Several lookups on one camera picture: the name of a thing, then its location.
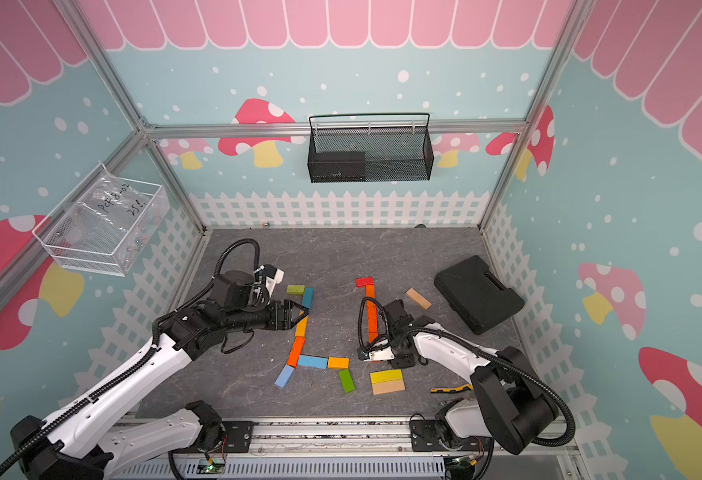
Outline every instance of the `black wire mesh basket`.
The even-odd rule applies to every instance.
[[[311,182],[429,180],[429,119],[420,113],[309,117]]]

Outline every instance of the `mushroom illustration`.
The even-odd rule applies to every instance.
[[[249,98],[245,101],[232,124],[293,124],[292,119],[284,110],[260,98]],[[276,140],[292,144],[301,144],[305,137],[261,137],[261,138],[222,138],[217,148],[229,157],[242,154],[250,148],[255,152],[255,166],[258,168],[279,167],[284,159],[277,151]]]
[[[507,154],[511,151],[515,135],[508,132],[502,133],[493,138],[487,145],[487,153],[490,155]],[[554,152],[554,111],[546,105],[543,116],[538,122],[538,127],[532,132],[532,138],[527,144],[527,148],[521,155],[521,161],[517,165],[516,178],[521,181],[527,180],[527,167],[532,159],[538,167],[538,174],[542,177],[548,171],[550,156]]]
[[[44,216],[14,216],[0,221],[0,271],[32,238]],[[68,315],[85,288],[82,275],[64,270],[47,258],[0,312],[0,350],[23,342],[31,331],[39,299],[60,317]]]
[[[625,268],[607,265],[580,264],[580,280],[595,290],[583,299],[590,318],[601,325],[614,310],[628,340],[635,340],[644,327],[646,298],[639,276]]]
[[[434,154],[442,155],[437,167],[453,168],[458,165],[458,152],[470,151],[475,154],[481,149],[477,134],[445,134],[432,140]]]
[[[690,480],[702,480],[702,367],[663,350],[639,350],[639,367],[655,389],[682,412],[678,418],[650,417],[673,465]],[[682,443],[694,445],[688,448]]]
[[[177,159],[180,157],[181,165],[185,170],[199,170],[202,168],[203,164],[194,152],[201,151],[205,154],[213,152],[210,144],[203,138],[164,138],[159,142],[159,147],[162,148],[167,159],[173,165],[177,165]]]

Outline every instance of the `white picket fence illustration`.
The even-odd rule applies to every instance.
[[[528,266],[530,256],[522,251],[524,242],[516,239],[516,229],[511,227],[506,205],[499,204],[485,235],[501,280],[525,298],[525,307],[515,316],[521,341],[530,360],[537,365],[538,374],[572,410],[577,424],[575,439],[591,477],[594,480],[615,477],[624,480],[623,472],[628,461],[610,448],[607,439],[612,427],[596,419],[594,406],[597,398],[586,393],[580,382],[584,372],[573,366],[570,360],[573,347],[561,340],[562,325],[551,318],[554,306],[543,300],[544,287],[535,283],[537,270],[530,270]]]
[[[133,355],[151,337],[152,321],[166,311],[198,235],[182,210],[170,211],[164,218],[167,230],[158,232],[159,243],[149,245],[152,256],[142,259],[143,273],[132,274],[135,288],[124,290],[125,306],[113,309],[114,326],[101,329],[103,345],[88,350],[92,364],[86,372],[74,375],[76,393],[60,400],[60,406],[92,388]]]
[[[489,192],[475,197],[473,192],[460,197],[458,192],[444,196],[442,192],[430,197],[423,192],[415,197],[411,192],[384,197],[380,192],[372,197],[362,192],[352,197],[346,192],[338,197],[330,192],[322,197],[318,192],[307,197],[302,192],[290,197],[287,192],[281,197],[269,193],[266,197],[252,194],[233,198],[225,194],[215,198],[205,194],[204,198],[191,196],[202,219],[209,226],[467,226],[481,220],[489,202]]]

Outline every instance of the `floor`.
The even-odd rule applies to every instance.
[[[404,370],[403,392],[373,396],[369,374],[390,367],[387,362],[356,359],[356,319],[364,294],[355,281],[365,276],[375,278],[376,296],[383,304],[402,299],[409,313],[426,314],[472,342],[521,348],[511,320],[477,337],[433,285],[435,274],[468,256],[487,260],[476,228],[213,230],[191,294],[208,282],[220,253],[244,237],[258,241],[262,264],[285,271],[273,298],[300,300],[287,297],[288,284],[315,289],[303,353],[350,358],[356,391],[343,392],[336,370],[308,367],[298,367],[284,389],[276,387],[273,382],[287,360],[294,333],[256,331],[242,350],[223,355],[215,347],[170,377],[142,401],[138,416],[160,418],[194,400],[204,400],[224,418],[436,413],[440,402],[458,397],[429,390],[464,383],[436,362]],[[244,246],[229,256],[223,270],[249,271],[251,266],[252,249]],[[425,311],[405,295],[411,287],[433,303],[431,308]],[[244,338],[233,334],[229,344]]]

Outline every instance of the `blue wooden block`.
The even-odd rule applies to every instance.
[[[311,308],[311,300],[313,300],[313,288],[306,287],[306,290],[303,292],[303,299],[300,301],[300,305],[303,305],[306,308]]]
[[[295,369],[289,365],[285,365],[284,368],[282,369],[282,372],[279,374],[277,377],[277,381],[274,382],[273,384],[278,386],[280,389],[283,389],[285,385],[287,385],[287,382],[289,381],[289,377],[293,374]]]
[[[298,357],[298,365],[311,366],[315,369],[327,369],[327,359],[320,356],[301,355]]]

